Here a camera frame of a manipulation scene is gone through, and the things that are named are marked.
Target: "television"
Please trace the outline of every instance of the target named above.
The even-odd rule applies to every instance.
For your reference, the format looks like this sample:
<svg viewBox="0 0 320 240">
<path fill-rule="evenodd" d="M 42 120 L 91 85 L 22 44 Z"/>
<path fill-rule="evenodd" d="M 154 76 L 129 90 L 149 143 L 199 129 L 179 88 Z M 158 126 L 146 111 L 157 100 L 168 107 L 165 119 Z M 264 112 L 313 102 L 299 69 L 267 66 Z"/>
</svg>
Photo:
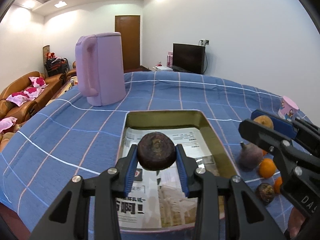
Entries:
<svg viewBox="0 0 320 240">
<path fill-rule="evenodd" d="M 204 46 L 174 43 L 172 68 L 178 72 L 202 74 L 204 57 Z"/>
</svg>

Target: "wooden door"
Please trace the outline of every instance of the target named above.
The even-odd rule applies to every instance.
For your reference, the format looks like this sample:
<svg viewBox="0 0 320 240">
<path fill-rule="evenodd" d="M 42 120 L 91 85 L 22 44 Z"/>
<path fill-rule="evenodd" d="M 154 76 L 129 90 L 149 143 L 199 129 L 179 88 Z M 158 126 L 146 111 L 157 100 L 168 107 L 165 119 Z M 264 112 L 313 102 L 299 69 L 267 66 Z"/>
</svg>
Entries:
<svg viewBox="0 0 320 240">
<path fill-rule="evenodd" d="M 124 71 L 140 68 L 140 15 L 116 16 L 115 31 L 121 33 Z"/>
</svg>

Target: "human hand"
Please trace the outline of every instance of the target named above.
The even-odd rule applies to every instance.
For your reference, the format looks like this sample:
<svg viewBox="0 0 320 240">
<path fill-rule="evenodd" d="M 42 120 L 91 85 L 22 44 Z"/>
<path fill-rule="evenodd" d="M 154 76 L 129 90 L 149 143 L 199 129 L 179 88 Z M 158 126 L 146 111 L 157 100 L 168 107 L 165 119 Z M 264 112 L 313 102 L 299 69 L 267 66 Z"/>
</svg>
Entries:
<svg viewBox="0 0 320 240">
<path fill-rule="evenodd" d="M 300 213 L 300 211 L 293 207 L 288 220 L 288 231 L 290 233 L 290 238 L 297 236 L 305 220 L 306 218 Z"/>
</svg>

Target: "clothes pile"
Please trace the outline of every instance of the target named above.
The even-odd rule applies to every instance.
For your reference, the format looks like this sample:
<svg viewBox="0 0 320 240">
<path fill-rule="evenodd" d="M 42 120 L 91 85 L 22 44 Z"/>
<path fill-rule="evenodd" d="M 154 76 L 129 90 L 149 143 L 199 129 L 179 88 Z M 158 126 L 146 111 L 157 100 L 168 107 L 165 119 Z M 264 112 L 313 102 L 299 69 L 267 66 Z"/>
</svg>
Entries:
<svg viewBox="0 0 320 240">
<path fill-rule="evenodd" d="M 59 68 L 63 68 L 64 65 L 68 62 L 66 58 L 57 57 L 54 53 L 48 52 L 46 56 L 46 65 L 49 70 L 58 70 Z"/>
</svg>

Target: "purple fig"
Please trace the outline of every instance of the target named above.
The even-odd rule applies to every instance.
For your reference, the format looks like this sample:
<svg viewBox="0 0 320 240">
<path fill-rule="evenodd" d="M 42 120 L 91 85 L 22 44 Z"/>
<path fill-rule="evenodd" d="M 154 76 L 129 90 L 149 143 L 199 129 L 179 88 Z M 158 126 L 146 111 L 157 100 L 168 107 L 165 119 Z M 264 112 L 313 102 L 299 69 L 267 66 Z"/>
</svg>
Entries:
<svg viewBox="0 0 320 240">
<path fill-rule="evenodd" d="M 241 166 L 253 170 L 263 160 L 262 150 L 253 143 L 244 144 L 240 142 L 241 153 L 239 157 L 239 163 Z"/>
</svg>

